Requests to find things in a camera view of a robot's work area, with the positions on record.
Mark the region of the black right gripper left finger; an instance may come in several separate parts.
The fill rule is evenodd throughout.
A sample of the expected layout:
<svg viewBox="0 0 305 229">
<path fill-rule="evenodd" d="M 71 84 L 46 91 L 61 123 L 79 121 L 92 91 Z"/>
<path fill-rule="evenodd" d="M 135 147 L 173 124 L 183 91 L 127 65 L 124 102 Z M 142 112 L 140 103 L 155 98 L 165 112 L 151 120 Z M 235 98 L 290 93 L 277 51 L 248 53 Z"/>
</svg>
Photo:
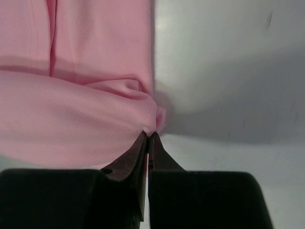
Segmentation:
<svg viewBox="0 0 305 229">
<path fill-rule="evenodd" d="M 147 135 L 102 169 L 6 169 L 3 229 L 137 229 L 144 217 Z"/>
</svg>

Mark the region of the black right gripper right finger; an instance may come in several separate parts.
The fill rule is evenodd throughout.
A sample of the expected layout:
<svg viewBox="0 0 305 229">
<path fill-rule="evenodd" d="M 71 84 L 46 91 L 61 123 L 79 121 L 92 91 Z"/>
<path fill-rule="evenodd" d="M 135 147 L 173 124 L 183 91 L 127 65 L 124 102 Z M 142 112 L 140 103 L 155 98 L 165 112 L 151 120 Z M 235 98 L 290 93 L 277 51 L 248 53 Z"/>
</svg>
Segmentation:
<svg viewBox="0 0 305 229">
<path fill-rule="evenodd" d="M 153 229 L 271 229 L 263 193 L 246 172 L 187 171 L 149 139 L 148 198 Z"/>
</svg>

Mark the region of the light pink t-shirt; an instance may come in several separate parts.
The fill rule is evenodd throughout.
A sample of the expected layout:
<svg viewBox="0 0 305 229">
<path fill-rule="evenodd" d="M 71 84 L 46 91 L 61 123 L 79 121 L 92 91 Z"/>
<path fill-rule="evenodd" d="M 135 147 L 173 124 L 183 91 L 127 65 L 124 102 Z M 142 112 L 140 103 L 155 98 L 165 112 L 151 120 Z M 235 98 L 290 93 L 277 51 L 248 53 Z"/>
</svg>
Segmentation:
<svg viewBox="0 0 305 229">
<path fill-rule="evenodd" d="M 164 127 L 149 0 L 0 3 L 0 153 L 46 167 L 108 164 Z"/>
</svg>

